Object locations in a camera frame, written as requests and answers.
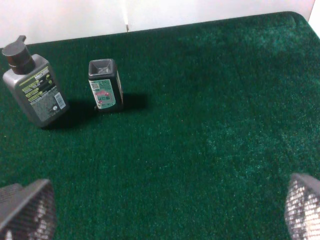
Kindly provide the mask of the black textured right gripper right finger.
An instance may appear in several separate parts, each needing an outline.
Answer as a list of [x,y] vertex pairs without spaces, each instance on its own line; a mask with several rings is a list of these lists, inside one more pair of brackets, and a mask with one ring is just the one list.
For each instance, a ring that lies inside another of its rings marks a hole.
[[320,181],[308,174],[290,176],[284,219],[292,240],[320,238]]

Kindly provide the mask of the black textured right gripper left finger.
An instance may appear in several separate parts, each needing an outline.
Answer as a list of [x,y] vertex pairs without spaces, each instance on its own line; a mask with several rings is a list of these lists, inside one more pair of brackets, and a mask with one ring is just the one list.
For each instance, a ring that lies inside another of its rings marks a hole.
[[56,230],[52,183],[38,179],[27,186],[15,183],[0,188],[0,238],[51,240]]

